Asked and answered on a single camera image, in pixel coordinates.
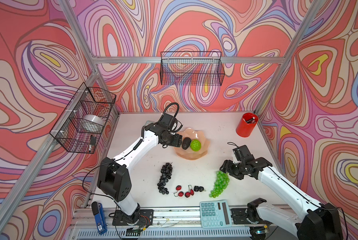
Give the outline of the dark avocado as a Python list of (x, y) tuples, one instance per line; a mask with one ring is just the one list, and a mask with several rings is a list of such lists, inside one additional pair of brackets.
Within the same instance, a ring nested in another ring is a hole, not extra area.
[(181, 148), (183, 150), (187, 150), (191, 145), (192, 139), (189, 137), (186, 137), (182, 140)]

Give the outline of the green grape bunch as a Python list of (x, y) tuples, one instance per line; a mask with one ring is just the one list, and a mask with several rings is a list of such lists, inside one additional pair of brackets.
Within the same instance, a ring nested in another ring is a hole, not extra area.
[(228, 187), (230, 182), (229, 175), (222, 171), (218, 171), (216, 173), (216, 180), (213, 185), (213, 189), (209, 193), (210, 198), (217, 198), (219, 197), (224, 190)]

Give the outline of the pink scalloped fruit bowl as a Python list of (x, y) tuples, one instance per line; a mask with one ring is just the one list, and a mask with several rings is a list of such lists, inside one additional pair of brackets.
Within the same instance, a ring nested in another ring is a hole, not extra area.
[(182, 146), (173, 147), (177, 156), (194, 161), (207, 155), (210, 140), (206, 137), (204, 131), (187, 128), (178, 132), (178, 134), (182, 135)]

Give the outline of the green bumpy round fruit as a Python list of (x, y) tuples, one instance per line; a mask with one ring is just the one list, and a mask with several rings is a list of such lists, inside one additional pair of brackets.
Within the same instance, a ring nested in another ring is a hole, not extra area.
[(190, 145), (190, 148), (194, 152), (198, 152), (201, 150), (201, 142), (198, 139), (193, 139)]

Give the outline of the black grape bunch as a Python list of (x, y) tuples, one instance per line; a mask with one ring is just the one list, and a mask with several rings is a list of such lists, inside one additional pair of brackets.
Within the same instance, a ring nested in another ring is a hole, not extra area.
[(169, 190), (166, 187), (169, 180), (172, 178), (173, 166), (172, 163), (165, 163), (161, 168), (161, 176), (157, 183), (159, 193), (162, 195), (168, 195)]

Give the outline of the black berries pair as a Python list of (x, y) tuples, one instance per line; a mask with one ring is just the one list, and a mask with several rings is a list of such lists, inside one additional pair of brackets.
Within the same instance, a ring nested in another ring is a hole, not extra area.
[(205, 192), (205, 188), (203, 186), (194, 186), (193, 190), (195, 192)]

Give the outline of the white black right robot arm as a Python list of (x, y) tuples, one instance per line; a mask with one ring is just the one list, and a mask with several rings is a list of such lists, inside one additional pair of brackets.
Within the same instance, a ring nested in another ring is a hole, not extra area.
[(340, 218), (342, 208), (323, 204), (285, 178), (267, 159), (255, 158), (246, 145), (233, 149), (236, 161), (225, 160), (220, 171), (237, 179), (254, 178), (268, 186), (293, 210), (288, 212), (271, 205), (263, 198), (247, 204), (243, 212), (245, 222), (270, 222), (293, 234), (299, 240), (342, 240)]

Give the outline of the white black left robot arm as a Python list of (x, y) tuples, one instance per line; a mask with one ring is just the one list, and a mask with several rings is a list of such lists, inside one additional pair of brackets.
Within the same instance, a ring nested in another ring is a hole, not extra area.
[(177, 120), (179, 104), (169, 104), (157, 122), (142, 127), (141, 136), (126, 150), (113, 158), (104, 158), (100, 164), (97, 187), (112, 198), (127, 217), (140, 215), (140, 205), (131, 195), (130, 171), (154, 147), (180, 148), (182, 124)]

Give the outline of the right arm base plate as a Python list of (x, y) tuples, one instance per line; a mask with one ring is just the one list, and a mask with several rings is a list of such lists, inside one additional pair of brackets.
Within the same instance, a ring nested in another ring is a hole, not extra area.
[(235, 225), (267, 225), (271, 226), (272, 223), (265, 221), (265, 220), (259, 220), (259, 221), (250, 221), (248, 219), (247, 214), (247, 208), (232, 208), (230, 210), (231, 212), (231, 218), (232, 222)]

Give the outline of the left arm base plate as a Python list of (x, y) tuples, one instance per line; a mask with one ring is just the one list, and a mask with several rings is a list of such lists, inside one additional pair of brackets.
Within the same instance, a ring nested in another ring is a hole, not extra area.
[(146, 227), (153, 223), (154, 210), (153, 209), (137, 209), (135, 213), (128, 216), (121, 210), (116, 210), (109, 214), (113, 217), (113, 226), (139, 226)]

